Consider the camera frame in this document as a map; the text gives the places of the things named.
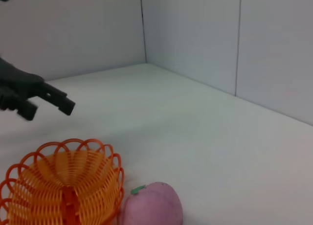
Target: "pink ball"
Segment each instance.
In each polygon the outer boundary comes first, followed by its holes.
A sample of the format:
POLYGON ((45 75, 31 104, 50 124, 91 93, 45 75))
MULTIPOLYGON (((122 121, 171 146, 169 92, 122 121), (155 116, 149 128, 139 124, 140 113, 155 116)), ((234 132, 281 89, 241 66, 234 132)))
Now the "pink ball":
POLYGON ((175 190, 155 182, 130 195, 121 208, 119 225, 182 225, 182 207, 175 190))

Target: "orange plastic basket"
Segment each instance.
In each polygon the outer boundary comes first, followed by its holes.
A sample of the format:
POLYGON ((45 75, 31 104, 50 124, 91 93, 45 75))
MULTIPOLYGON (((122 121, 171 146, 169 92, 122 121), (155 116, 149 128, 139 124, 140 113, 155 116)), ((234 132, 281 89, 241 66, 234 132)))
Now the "orange plastic basket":
POLYGON ((8 169, 0 184, 0 192, 5 185, 9 189, 8 198, 0 195, 7 218, 0 225, 112 225, 124 197, 123 181, 121 157, 111 145, 97 139, 46 143, 8 169), (67 147, 72 143, 78 145, 74 151, 67 147), (41 153, 51 147, 54 154, 41 153), (33 163, 25 165, 30 158, 33 163), (13 169, 17 179, 10 177, 13 169))

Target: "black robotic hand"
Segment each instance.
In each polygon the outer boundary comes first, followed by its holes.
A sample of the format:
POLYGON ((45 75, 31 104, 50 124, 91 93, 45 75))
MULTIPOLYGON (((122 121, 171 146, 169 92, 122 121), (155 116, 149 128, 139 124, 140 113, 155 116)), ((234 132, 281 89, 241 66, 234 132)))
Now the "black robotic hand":
POLYGON ((38 75, 21 71, 0 58, 0 109, 17 110, 17 113, 31 121, 37 106, 28 101, 38 96, 57 106, 66 115, 70 115, 75 103, 67 94, 45 83, 38 75))

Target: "white table surface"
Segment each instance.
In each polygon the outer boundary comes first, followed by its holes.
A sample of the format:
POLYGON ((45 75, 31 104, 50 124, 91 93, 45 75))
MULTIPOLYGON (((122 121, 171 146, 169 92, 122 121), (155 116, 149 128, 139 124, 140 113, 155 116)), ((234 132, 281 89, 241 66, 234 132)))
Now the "white table surface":
POLYGON ((72 116, 40 105, 32 122, 0 114, 0 176, 48 141, 114 146, 125 188, 164 181, 185 225, 311 225, 313 127, 152 65, 51 82, 72 116))

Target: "white wall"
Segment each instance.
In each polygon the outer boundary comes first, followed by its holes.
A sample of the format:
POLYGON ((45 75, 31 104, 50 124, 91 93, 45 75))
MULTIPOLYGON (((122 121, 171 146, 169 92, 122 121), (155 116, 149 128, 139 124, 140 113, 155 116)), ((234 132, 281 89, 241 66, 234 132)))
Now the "white wall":
POLYGON ((235 94, 240 0, 143 0, 147 61, 235 94))
POLYGON ((313 125, 313 0, 242 0, 237 95, 313 125))
POLYGON ((145 62, 140 0, 11 0, 0 22, 0 55, 46 79, 145 62))

